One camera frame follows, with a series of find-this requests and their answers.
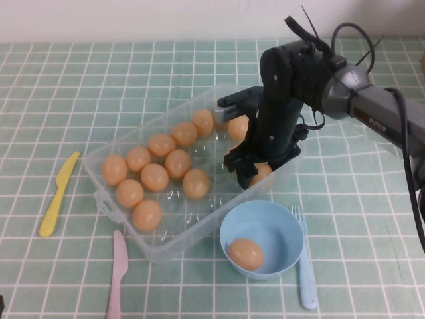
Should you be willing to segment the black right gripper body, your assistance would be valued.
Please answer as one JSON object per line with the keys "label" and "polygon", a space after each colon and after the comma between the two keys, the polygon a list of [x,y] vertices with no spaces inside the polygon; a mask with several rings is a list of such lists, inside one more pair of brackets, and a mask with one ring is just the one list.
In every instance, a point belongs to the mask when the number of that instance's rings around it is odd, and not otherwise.
{"label": "black right gripper body", "polygon": [[224,157],[224,165],[234,171],[244,160],[267,163],[292,156],[293,134],[303,102],[297,98],[259,99],[255,118],[248,122],[245,139]]}

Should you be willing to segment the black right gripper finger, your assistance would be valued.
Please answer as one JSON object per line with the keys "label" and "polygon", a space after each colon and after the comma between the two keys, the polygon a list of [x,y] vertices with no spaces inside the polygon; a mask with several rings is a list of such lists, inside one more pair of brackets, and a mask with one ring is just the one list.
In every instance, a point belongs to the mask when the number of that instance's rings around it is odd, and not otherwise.
{"label": "black right gripper finger", "polygon": [[236,169],[238,184],[243,190],[248,189],[254,177],[258,175],[258,169],[253,163],[243,163]]}
{"label": "black right gripper finger", "polygon": [[279,159],[273,159],[270,162],[270,168],[272,169],[272,171],[276,171],[277,169],[279,169],[283,165],[290,162],[293,158],[294,158],[294,156],[285,156],[285,157],[282,157],[282,158],[279,158]]}

